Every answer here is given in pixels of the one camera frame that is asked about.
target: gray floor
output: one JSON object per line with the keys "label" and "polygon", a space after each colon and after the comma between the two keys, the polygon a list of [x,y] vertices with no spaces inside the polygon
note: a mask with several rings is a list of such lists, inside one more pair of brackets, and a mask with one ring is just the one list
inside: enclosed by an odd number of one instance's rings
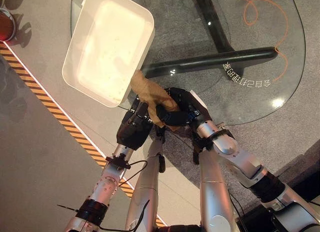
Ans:
{"label": "gray floor", "polygon": [[[63,231],[101,167],[0,56],[0,227]],[[102,226],[124,229],[129,198],[119,190]]]}

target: orange marking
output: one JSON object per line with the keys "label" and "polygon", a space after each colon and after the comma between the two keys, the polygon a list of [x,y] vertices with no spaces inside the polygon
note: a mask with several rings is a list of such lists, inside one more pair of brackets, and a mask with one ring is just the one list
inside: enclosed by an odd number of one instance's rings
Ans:
{"label": "orange marking", "polygon": [[[254,25],[257,20],[258,20],[258,16],[259,16],[259,12],[258,12],[258,9],[256,7],[256,5],[254,4],[254,1],[257,1],[257,0],[245,0],[247,1],[247,4],[245,5],[244,7],[244,11],[243,11],[243,20],[244,22],[248,25],[248,26],[252,26]],[[277,78],[275,78],[273,81],[277,81],[279,80],[287,71],[287,68],[288,68],[288,59],[286,57],[286,55],[284,55],[282,52],[280,52],[278,50],[278,46],[280,46],[284,40],[286,39],[287,35],[288,35],[288,30],[289,30],[289,21],[288,21],[288,17],[287,17],[287,14],[286,12],[281,8],[281,6],[279,6],[278,4],[276,4],[274,1],[271,1],[271,0],[262,0],[262,1],[266,1],[266,2],[269,2],[271,3],[272,5],[276,6],[283,14],[284,18],[285,18],[285,33],[283,35],[283,37],[281,38],[280,41],[278,41],[276,44],[275,44],[275,51],[281,56],[283,57],[284,61],[285,61],[285,66],[284,66],[284,71],[283,73],[281,73]],[[249,5],[252,5],[254,10],[255,10],[255,19],[253,20],[253,22],[248,22],[247,20],[247,9],[249,7]]]}

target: black wire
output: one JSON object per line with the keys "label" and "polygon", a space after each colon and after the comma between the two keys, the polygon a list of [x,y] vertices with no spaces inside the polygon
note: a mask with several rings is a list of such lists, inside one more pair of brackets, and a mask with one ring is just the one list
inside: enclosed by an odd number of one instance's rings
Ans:
{"label": "black wire", "polygon": [[238,203],[238,205],[240,206],[240,208],[241,208],[241,211],[242,211],[242,215],[244,216],[245,215],[245,212],[244,212],[244,209],[242,208],[242,206],[241,206],[241,204],[240,204],[240,202],[234,197],[234,195],[233,194],[231,194],[230,192],[229,192],[229,194],[232,196],[232,198],[234,198],[234,200]]}
{"label": "black wire", "polygon": [[127,183],[129,180],[131,180],[131,179],[132,179],[133,177],[135,177],[139,172],[143,171],[143,170],[147,167],[148,161],[146,161],[146,160],[136,161],[136,162],[134,162],[134,163],[132,163],[132,164],[129,164],[129,165],[132,166],[132,165],[137,164],[137,163],[140,163],[140,162],[145,162],[145,165],[142,167],[142,169],[139,170],[137,173],[135,173],[133,176],[131,176],[131,177],[130,177],[129,179],[127,179],[126,181],[122,182],[119,186],[122,186],[124,183]]}
{"label": "black wire", "polygon": [[233,207],[234,207],[234,209],[235,209],[236,213],[237,213],[237,214],[238,214],[238,216],[239,216],[239,220],[240,220],[240,223],[241,223],[241,225],[242,225],[242,227],[243,227],[244,231],[245,231],[245,232],[248,232],[248,230],[247,230],[247,228],[246,228],[246,226],[245,226],[245,223],[244,223],[244,221],[242,220],[242,217],[241,217],[241,215],[240,215],[240,213],[239,213],[238,209],[236,208],[236,206],[235,206],[234,202],[232,201],[231,197],[230,197],[230,200],[231,200],[231,203],[232,203],[232,205],[233,205]]}
{"label": "black wire", "polygon": [[68,210],[71,210],[71,211],[75,211],[75,212],[79,212],[79,210],[76,210],[76,209],[73,209],[73,208],[70,208],[70,207],[67,207],[67,206],[62,206],[62,205],[57,205],[57,206],[60,206],[62,208],[65,208],[65,209],[68,209]]}
{"label": "black wire", "polygon": [[192,151],[194,150],[193,147],[191,147],[190,145],[188,145],[186,142],[183,141],[183,139],[181,139],[179,136],[177,136],[175,133],[173,133],[172,131],[170,130],[167,130],[169,131],[173,136],[175,136],[176,138],[178,138],[179,140],[181,140],[186,146],[188,146]]}
{"label": "black wire", "polygon": [[309,203],[314,204],[314,205],[316,205],[316,206],[320,206],[320,204],[315,203],[315,202],[313,202],[313,201],[309,201]]}
{"label": "black wire", "polygon": [[126,109],[126,108],[124,108],[124,107],[122,107],[122,106],[117,106],[117,107],[120,107],[120,108],[122,108],[123,110],[129,111],[129,109]]}
{"label": "black wire", "polygon": [[101,226],[99,226],[100,230],[103,230],[103,231],[116,231],[116,232],[131,232],[131,231],[136,232],[136,230],[138,229],[138,227],[139,227],[142,219],[144,218],[145,209],[146,209],[149,201],[150,201],[150,200],[148,200],[148,201],[145,203],[145,205],[144,205],[144,207],[143,207],[143,209],[142,209],[142,212],[141,212],[141,214],[140,214],[139,220],[138,220],[136,226],[135,226],[133,229],[128,230],[128,231],[125,231],[125,230],[106,229],[106,228],[102,228]]}

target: glass tabletop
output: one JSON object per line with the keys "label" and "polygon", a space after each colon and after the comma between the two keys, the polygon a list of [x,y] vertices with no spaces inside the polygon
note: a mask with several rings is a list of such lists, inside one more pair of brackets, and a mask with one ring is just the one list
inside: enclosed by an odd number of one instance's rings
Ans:
{"label": "glass tabletop", "polygon": [[[296,90],[305,35],[294,0],[133,1],[154,17],[146,77],[164,88],[193,90],[216,123],[260,119]],[[81,2],[72,0],[71,31]]]}

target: white plastic container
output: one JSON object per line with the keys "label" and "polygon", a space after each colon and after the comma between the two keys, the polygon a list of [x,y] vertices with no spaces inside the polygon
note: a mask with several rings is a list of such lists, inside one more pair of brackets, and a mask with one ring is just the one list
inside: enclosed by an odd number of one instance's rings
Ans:
{"label": "white plastic container", "polygon": [[154,18],[131,0],[85,0],[64,60],[66,83],[107,107],[129,94],[155,35]]}

